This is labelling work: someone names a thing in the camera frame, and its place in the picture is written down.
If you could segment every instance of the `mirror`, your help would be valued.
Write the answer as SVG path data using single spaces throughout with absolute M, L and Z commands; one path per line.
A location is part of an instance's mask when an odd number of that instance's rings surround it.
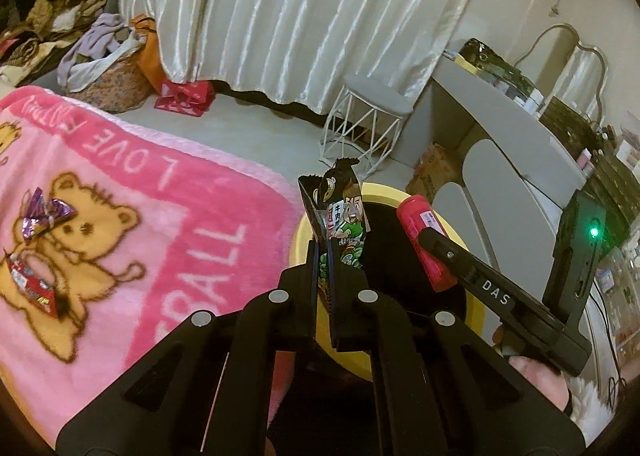
M 597 47 L 581 42 L 571 25 L 556 24 L 543 31 L 515 67 L 545 96 L 540 113 L 555 97 L 585 118 L 604 125 L 607 58 Z

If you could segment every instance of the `pink bag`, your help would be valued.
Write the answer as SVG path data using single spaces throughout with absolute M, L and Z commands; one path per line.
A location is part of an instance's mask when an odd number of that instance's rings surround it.
M 202 116 L 216 97 L 213 86 L 207 80 L 197 80 L 187 84 L 175 84 L 170 80 L 163 80 L 160 96 L 154 107 L 183 115 Z

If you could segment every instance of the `pink blanket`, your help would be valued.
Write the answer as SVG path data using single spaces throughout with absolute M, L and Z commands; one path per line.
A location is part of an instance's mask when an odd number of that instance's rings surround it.
M 0 264 L 2 376 L 52 445 L 188 314 L 232 312 L 275 287 L 302 215 L 265 167 L 37 87 L 0 100 L 0 180 L 0 248 L 31 255 L 66 289 L 68 310 L 53 318 Z M 25 246 L 20 205 L 36 186 L 78 215 Z M 291 375 L 281 354 L 271 416 Z

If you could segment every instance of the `silver screw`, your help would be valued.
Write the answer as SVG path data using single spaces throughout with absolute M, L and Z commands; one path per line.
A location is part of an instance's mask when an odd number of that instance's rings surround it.
M 448 311 L 439 311 L 436 313 L 436 322 L 440 326 L 449 327 L 456 323 L 456 317 Z
M 358 299 L 362 302 L 372 303 L 378 300 L 378 294 L 373 290 L 361 290 L 358 293 Z
M 202 328 L 211 322 L 212 315 L 208 311 L 198 311 L 191 316 L 191 324 Z
M 286 302 L 289 299 L 289 294 L 285 290 L 273 290 L 269 294 L 269 300 L 276 304 Z

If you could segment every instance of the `red cylindrical container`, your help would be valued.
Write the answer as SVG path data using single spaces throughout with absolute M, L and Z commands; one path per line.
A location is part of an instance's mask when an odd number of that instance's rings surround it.
M 400 223 L 402 223 L 404 233 L 411 241 L 418 255 L 418 259 L 420 259 L 420 263 L 422 263 L 422 267 L 434 291 L 441 292 L 455 286 L 458 281 L 451 274 L 449 268 L 426 250 L 422 249 L 418 244 L 418 234 L 426 227 L 436 229 L 442 235 L 448 237 L 447 232 L 445 232 L 444 227 L 440 224 L 435 212 L 431 209 L 429 202 L 424 199 L 424 196 L 416 194 L 415 196 L 406 198 L 400 203 L 396 214 L 398 215 Z

